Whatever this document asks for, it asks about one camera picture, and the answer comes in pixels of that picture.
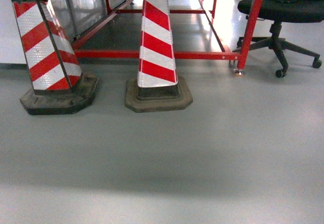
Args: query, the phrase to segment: chair wheel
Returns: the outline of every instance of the chair wheel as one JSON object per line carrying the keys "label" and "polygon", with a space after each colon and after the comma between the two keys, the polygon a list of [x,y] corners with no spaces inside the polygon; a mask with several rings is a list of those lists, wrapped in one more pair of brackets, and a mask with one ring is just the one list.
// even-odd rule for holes
{"label": "chair wheel", "polygon": [[321,60],[315,59],[313,61],[313,68],[319,68],[321,65],[322,65],[322,61]]}
{"label": "chair wheel", "polygon": [[275,72],[275,76],[278,77],[278,78],[282,78],[286,75],[286,72],[284,72],[283,70],[277,70]]}
{"label": "chair wheel", "polygon": [[242,40],[241,39],[239,39],[238,42],[236,43],[236,45],[237,45],[238,48],[241,48],[242,47],[242,44],[243,43],[242,43]]}

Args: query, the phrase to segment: red metal table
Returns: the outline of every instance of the red metal table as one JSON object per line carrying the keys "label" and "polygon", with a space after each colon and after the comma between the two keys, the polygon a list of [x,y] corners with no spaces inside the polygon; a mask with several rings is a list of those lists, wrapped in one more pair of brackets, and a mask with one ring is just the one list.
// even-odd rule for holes
{"label": "red metal table", "polygon": [[[87,31],[79,39],[72,43],[72,47],[77,57],[86,58],[139,58],[139,50],[82,50],[81,46],[91,38],[96,32],[98,32],[105,24],[113,19],[119,13],[141,13],[140,10],[126,10],[125,8],[133,0],[128,0],[121,6],[111,9],[109,6],[109,0],[106,0],[108,15],[101,23]],[[246,26],[244,39],[240,52],[232,52],[230,48],[223,43],[222,39],[217,35],[214,27],[215,8],[217,0],[214,0],[213,9],[208,11],[203,0],[198,0],[201,5],[201,10],[170,10],[171,13],[197,13],[205,14],[211,29],[217,39],[217,42],[221,48],[221,52],[195,52],[195,51],[175,51],[174,55],[176,59],[206,59],[206,60],[234,60],[238,61],[236,75],[243,75],[242,71],[245,67],[246,59],[249,52],[250,43],[253,36],[253,31],[258,18],[259,10],[261,7],[262,0],[254,0],[251,12],[249,14],[248,23]]]}

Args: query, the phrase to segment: traffic cone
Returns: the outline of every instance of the traffic cone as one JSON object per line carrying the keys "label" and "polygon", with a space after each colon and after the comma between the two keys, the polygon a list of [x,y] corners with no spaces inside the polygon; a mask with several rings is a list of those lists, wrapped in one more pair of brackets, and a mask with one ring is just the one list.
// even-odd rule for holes
{"label": "traffic cone", "polygon": [[12,0],[32,81],[31,114],[70,114],[92,103],[98,78],[83,74],[50,0]]}
{"label": "traffic cone", "polygon": [[185,109],[192,96],[178,77],[168,0],[144,0],[139,71],[127,82],[125,106],[135,112]]}

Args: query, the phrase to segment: black rubber cone base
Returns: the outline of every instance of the black rubber cone base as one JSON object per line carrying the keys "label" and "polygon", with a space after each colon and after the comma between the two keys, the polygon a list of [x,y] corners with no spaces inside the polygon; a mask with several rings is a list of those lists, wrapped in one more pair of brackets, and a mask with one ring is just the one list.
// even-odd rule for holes
{"label": "black rubber cone base", "polygon": [[96,76],[83,74],[73,87],[73,93],[36,95],[31,89],[21,97],[20,102],[31,115],[74,114],[92,104],[97,85]]}
{"label": "black rubber cone base", "polygon": [[192,96],[185,79],[178,77],[179,97],[174,99],[138,99],[137,79],[133,78],[127,82],[125,106],[136,113],[182,110],[192,103]]}

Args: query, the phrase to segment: office chair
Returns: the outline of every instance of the office chair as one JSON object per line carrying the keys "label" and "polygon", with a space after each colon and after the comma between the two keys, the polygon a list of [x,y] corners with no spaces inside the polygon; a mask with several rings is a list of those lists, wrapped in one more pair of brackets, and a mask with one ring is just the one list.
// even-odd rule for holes
{"label": "office chair", "polygon": [[[251,5],[252,0],[241,0],[238,3],[238,10],[248,15]],[[284,38],[280,38],[279,34],[282,22],[318,23],[324,20],[324,0],[263,0],[258,17],[274,21],[270,28],[272,36],[253,37],[252,42],[255,43],[251,44],[250,51],[264,47],[274,50],[282,65],[282,70],[276,71],[276,77],[284,77],[287,73],[288,63],[283,53],[285,49],[314,57],[313,68],[321,66],[322,62],[319,60],[318,53],[287,42]],[[243,37],[240,37],[237,42],[238,49],[234,52],[240,51],[242,40]]]}

